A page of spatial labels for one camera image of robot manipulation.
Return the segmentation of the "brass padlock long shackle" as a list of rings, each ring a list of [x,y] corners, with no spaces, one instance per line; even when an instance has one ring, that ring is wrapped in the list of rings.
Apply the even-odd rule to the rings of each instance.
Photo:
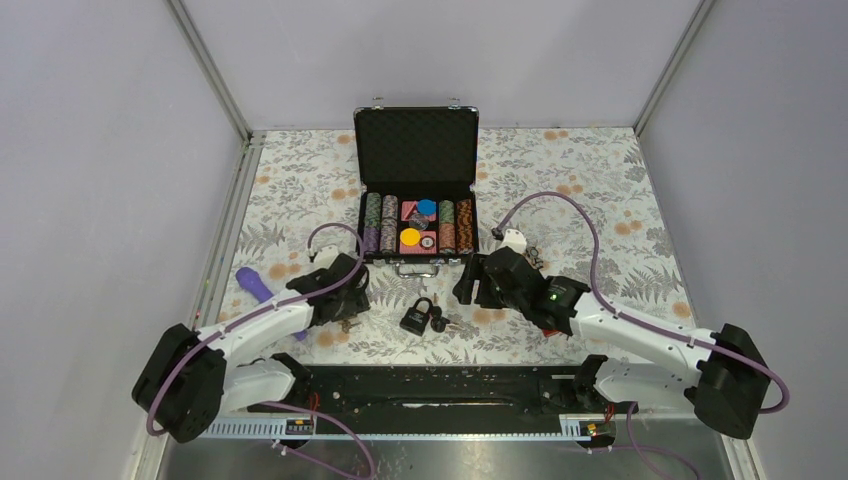
[[[353,328],[360,324],[361,322],[358,319],[345,319],[341,322],[341,330],[343,333],[350,333]]]

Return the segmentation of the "small brass padlock astronaut keychain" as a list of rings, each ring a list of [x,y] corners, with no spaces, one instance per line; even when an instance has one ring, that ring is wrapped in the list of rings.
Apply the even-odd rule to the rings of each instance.
[[[541,270],[545,266],[545,262],[541,259],[539,250],[535,246],[528,246],[525,249],[524,257],[529,262],[532,268]]]

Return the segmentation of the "black padlock with keys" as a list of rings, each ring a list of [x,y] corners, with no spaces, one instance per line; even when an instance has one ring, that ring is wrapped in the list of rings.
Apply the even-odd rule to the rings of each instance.
[[[418,298],[399,321],[402,330],[417,336],[422,336],[427,328],[443,333],[449,324],[451,320],[442,308],[426,297]]]

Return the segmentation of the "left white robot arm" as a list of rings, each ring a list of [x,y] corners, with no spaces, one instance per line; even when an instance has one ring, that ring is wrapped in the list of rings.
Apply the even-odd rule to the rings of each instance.
[[[369,274],[359,259],[338,253],[289,281],[254,310],[198,331],[168,328],[131,391],[146,414],[151,436],[179,443],[197,438],[222,413],[276,401],[296,411],[309,401],[310,385],[291,364],[262,357],[284,338],[368,310]]]

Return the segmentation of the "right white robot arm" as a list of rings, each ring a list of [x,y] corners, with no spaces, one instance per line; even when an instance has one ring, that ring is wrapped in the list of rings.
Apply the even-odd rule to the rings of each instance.
[[[764,412],[767,366],[750,334],[736,325],[711,331],[659,319],[636,324],[628,311],[599,301],[589,285],[545,277],[508,247],[472,255],[452,294],[462,305],[509,308],[541,330],[600,340],[644,359],[630,367],[588,357],[573,386],[583,410],[597,412],[609,402],[691,409],[704,425],[737,439],[750,438]]]

